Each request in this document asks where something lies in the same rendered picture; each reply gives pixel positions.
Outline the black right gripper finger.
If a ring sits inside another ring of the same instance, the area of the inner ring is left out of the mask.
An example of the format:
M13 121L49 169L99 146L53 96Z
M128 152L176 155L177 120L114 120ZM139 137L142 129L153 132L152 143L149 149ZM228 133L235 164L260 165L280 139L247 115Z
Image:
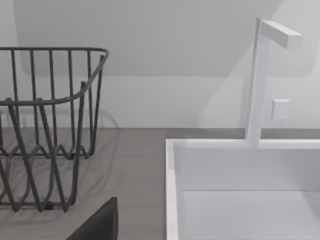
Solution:
M118 240L118 199L111 197L66 240Z

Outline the small white square knob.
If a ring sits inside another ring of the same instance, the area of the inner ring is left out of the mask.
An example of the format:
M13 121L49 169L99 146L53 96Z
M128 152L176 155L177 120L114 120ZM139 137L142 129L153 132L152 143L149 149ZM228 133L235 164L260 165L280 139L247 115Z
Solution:
M272 102L272 118L275 120L284 120L289 117L290 111L289 99L274 99Z

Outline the tall white tap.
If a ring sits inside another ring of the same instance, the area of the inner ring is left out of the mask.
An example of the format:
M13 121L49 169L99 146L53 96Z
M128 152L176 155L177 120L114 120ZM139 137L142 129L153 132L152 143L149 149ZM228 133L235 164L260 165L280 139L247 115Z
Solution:
M286 50L295 50L302 46L303 34L271 19L256 19L245 128L245 140L252 148L258 147L261 140L271 42Z

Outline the white sink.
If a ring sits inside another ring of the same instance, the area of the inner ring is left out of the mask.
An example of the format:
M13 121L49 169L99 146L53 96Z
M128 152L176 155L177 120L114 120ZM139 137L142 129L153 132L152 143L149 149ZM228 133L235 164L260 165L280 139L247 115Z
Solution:
M167 139L166 240L320 240L320 140Z

